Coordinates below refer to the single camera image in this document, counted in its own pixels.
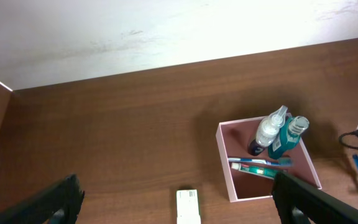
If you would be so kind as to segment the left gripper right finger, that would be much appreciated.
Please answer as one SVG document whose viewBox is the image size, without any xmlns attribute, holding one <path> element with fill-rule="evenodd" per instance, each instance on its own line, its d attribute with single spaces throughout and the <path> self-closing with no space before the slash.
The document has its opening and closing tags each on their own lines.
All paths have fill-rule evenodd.
<svg viewBox="0 0 358 224">
<path fill-rule="evenodd" d="M 358 209 L 286 172 L 275 175 L 272 196 L 282 223 L 358 224 Z"/>
</svg>

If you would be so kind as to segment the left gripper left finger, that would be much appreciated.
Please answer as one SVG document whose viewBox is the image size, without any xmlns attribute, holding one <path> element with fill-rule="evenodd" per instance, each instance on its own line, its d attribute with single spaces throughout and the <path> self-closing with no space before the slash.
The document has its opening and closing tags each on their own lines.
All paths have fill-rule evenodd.
<svg viewBox="0 0 358 224">
<path fill-rule="evenodd" d="M 75 223 L 85 192 L 75 174 L 0 212 L 0 224 Z"/>
</svg>

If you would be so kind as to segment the teal toothpaste tube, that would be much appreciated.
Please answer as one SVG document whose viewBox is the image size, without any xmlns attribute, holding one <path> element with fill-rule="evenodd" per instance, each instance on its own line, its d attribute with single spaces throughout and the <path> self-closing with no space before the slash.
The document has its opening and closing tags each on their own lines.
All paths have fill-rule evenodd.
<svg viewBox="0 0 358 224">
<path fill-rule="evenodd" d="M 231 169 L 238 170 L 239 172 L 244 172 L 247 174 L 252 174 L 259 177 L 267 178 L 267 179 L 274 179 L 275 176 L 279 173 L 279 170 L 256 167 L 256 166 L 248 166 L 238 162 L 232 162 Z"/>
</svg>

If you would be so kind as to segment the blue white toothbrush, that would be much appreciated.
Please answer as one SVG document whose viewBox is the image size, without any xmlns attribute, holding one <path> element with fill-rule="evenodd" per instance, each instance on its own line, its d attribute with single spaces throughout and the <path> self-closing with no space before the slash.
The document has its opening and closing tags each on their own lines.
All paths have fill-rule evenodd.
<svg viewBox="0 0 358 224">
<path fill-rule="evenodd" d="M 289 157 L 279 158 L 277 161 L 268 161 L 265 159 L 249 159 L 243 157 L 228 157 L 229 162 L 248 162 L 253 164 L 263 164 L 266 166 L 276 166 L 276 167 L 291 167 L 293 165 Z"/>
</svg>

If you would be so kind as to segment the teal mouthwash bottle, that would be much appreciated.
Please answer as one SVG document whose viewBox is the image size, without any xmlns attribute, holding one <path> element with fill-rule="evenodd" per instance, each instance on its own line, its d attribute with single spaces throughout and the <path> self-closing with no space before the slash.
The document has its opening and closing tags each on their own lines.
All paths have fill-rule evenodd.
<svg viewBox="0 0 358 224">
<path fill-rule="evenodd" d="M 289 117 L 268 147 L 269 158 L 279 159 L 286 151 L 295 148 L 309 125 L 309 120 L 304 116 Z"/>
</svg>

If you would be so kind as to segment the clear blue spray bottle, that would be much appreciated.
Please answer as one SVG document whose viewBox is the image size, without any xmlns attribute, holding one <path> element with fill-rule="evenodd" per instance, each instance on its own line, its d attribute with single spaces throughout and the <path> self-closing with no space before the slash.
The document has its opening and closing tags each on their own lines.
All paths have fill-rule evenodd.
<svg viewBox="0 0 358 224">
<path fill-rule="evenodd" d="M 278 110 L 274 111 L 260 122 L 255 138 L 249 144 L 249 154 L 258 156 L 273 143 L 280 129 L 285 124 L 287 110 L 288 107 L 282 105 Z"/>
</svg>

